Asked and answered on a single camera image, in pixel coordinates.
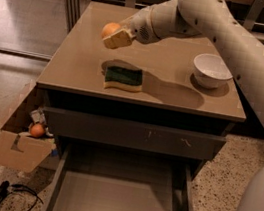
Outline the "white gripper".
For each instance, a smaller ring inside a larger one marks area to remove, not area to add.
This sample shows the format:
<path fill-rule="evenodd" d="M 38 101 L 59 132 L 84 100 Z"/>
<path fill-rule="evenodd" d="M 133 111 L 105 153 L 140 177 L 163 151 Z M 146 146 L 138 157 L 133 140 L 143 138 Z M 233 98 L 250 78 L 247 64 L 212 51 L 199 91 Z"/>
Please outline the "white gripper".
<path fill-rule="evenodd" d="M 123 28 L 120 27 L 112 37 L 102 38 L 104 46 L 117 49 L 131 45 L 133 40 L 143 45 L 159 42 L 160 38 L 157 37 L 152 22 L 154 13 L 154 7 L 149 6 L 126 18 L 121 22 Z"/>

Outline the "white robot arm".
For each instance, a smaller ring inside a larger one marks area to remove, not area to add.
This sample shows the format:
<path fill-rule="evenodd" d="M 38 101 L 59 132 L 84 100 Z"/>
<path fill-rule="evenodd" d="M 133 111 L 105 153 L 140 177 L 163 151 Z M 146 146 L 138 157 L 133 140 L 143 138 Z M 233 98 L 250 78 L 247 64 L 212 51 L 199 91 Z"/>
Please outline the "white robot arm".
<path fill-rule="evenodd" d="M 169 0 L 102 31 L 108 49 L 201 34 L 213 42 L 264 128 L 264 45 L 232 17 L 225 0 Z M 236 211 L 264 211 L 264 167 L 246 187 Z"/>

